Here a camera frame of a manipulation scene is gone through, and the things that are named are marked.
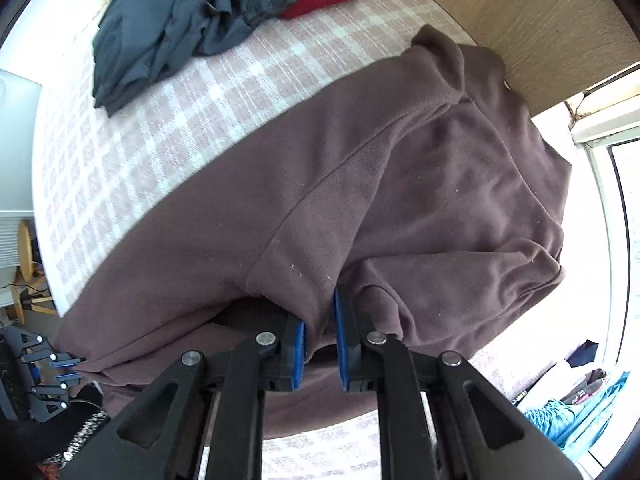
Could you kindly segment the folded teal garment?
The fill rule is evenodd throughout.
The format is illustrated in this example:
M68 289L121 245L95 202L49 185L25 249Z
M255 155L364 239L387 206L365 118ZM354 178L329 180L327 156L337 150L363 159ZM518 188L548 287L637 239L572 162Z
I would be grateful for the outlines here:
M560 400L549 400L542 408L525 411L524 416L567 458L576 462L608 428L614 415L615 401L624 391L628 376L628 372L623 372L585 403L570 405Z

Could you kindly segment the pink plaid table cloth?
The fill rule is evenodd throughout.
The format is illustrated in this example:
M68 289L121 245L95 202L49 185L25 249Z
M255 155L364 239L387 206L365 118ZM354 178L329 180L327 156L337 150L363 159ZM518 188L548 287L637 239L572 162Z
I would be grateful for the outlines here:
M90 22L40 99L36 227L55 305L70 310L122 239L172 191L294 106L400 55L424 27L480 47L434 0L355 0L274 20L211 58L194 58L114 115L93 104ZM378 464L375 407L337 424L267 437L270 476L344 474Z

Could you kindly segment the brown fleece garment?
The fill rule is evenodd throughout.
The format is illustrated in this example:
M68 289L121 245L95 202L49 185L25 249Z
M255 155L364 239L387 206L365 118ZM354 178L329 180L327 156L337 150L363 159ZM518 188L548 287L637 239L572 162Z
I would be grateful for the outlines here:
M498 55L424 27L166 196L55 347L116 414L184 352L230 350L284 309L305 323L306 374L268 396L266 436L344 422L375 400L338 383L334 289L413 351L474 356L560 284L571 171Z

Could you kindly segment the wooden stool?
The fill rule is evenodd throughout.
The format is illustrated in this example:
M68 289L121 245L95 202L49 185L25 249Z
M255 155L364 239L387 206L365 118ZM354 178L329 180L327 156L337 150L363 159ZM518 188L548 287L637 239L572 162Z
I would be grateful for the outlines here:
M32 236L26 220L21 220L17 226L16 242L18 266L10 291L17 324L25 324L27 311L57 315L58 310L40 261L37 240Z

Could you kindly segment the person's black tweed torso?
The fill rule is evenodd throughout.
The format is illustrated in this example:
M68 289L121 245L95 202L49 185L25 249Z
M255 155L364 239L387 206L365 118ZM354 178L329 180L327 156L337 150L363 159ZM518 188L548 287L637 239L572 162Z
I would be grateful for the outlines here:
M61 470L109 420L94 385L82 388L66 410L47 422L1 415L1 478L60 478Z

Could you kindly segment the dark blue-grey garment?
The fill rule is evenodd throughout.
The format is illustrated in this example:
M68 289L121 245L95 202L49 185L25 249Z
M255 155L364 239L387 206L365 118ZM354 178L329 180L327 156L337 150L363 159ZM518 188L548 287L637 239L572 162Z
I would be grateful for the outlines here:
M112 0L93 39L94 105L114 115L194 56L236 47L297 0Z

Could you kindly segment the large plywood board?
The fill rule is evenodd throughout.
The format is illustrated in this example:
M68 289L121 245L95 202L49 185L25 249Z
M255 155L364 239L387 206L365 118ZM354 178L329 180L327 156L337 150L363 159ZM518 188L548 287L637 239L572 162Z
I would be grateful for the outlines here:
M614 0L434 0L506 63L538 114L638 62L639 39Z

